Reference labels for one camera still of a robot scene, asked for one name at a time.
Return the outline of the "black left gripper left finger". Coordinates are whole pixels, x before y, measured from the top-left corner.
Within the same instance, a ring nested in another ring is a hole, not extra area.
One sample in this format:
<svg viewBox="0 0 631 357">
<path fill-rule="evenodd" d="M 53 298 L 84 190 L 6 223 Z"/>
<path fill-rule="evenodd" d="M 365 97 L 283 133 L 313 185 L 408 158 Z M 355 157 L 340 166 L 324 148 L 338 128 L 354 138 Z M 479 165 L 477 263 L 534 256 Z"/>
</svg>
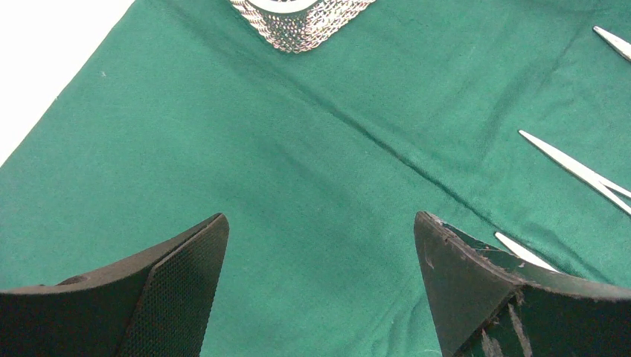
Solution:
<svg viewBox="0 0 631 357">
<path fill-rule="evenodd" d="M 54 286 L 1 292 L 3 356 L 198 356 L 228 242 L 215 214 Z"/>
</svg>

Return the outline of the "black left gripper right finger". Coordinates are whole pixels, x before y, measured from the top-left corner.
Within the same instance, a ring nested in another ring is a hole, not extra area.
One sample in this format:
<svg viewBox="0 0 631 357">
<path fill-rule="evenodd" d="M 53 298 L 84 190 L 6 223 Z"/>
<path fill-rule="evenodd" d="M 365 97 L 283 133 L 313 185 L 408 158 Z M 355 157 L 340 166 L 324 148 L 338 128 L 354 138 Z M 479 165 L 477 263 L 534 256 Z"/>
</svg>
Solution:
<svg viewBox="0 0 631 357">
<path fill-rule="evenodd" d="M 420 270 L 444 356 L 628 356 L 630 291 L 549 271 L 421 211 Z"/>
</svg>

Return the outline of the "surgical scissors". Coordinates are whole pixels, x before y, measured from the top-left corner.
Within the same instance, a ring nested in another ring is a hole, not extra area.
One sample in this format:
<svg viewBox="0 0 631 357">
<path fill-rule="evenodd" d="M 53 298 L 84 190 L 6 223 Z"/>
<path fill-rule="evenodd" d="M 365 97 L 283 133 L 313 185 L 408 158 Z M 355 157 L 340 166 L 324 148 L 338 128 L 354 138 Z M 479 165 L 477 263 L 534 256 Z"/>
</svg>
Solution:
<svg viewBox="0 0 631 357">
<path fill-rule="evenodd" d="M 515 254 L 520 259 L 523 259 L 535 266 L 539 266 L 541 268 L 548 269 L 549 271 L 553 271 L 559 273 L 554 267 L 550 264 L 539 258 L 537 255 L 526 249 L 525 247 L 518 244 L 516 241 L 512 240 L 508 236 L 504 235 L 501 232 L 495 232 L 494 236 L 498 239 L 509 251 Z"/>
</svg>

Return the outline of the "dark green surgical drape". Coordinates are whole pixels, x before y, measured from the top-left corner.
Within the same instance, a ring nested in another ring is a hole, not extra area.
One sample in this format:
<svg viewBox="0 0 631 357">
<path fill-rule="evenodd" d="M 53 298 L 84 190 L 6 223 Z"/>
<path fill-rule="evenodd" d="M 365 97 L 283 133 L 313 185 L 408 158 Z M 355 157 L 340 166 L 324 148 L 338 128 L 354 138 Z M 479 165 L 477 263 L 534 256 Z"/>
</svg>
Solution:
<svg viewBox="0 0 631 357">
<path fill-rule="evenodd" d="M 303 54 L 226 1 L 137 1 L 1 167 L 1 287 L 221 212 L 204 356 L 433 356 L 426 210 L 630 286 L 630 218 L 520 134 L 630 186 L 628 1 L 377 1 Z"/>
</svg>

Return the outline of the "surgical forceps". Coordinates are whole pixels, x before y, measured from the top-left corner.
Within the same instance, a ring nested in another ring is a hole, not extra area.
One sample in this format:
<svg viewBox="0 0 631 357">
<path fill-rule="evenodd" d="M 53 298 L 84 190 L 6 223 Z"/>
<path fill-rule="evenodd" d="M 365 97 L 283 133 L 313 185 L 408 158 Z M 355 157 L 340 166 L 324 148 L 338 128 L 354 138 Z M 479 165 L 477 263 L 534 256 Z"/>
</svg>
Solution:
<svg viewBox="0 0 631 357">
<path fill-rule="evenodd" d="M 630 43 L 628 41 L 597 25 L 595 25 L 592 30 L 626 61 L 629 62 L 631 60 Z"/>
</svg>

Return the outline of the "metal mesh instrument tray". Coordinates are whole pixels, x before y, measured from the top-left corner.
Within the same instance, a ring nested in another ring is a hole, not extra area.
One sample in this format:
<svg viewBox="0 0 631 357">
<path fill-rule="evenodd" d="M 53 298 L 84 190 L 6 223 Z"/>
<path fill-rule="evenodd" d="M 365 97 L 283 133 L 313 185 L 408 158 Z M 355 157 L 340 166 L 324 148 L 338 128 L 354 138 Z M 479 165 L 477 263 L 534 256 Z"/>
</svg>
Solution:
<svg viewBox="0 0 631 357">
<path fill-rule="evenodd" d="M 327 41 L 374 0 L 230 0 L 230 3 L 273 48 L 299 54 Z"/>
</svg>

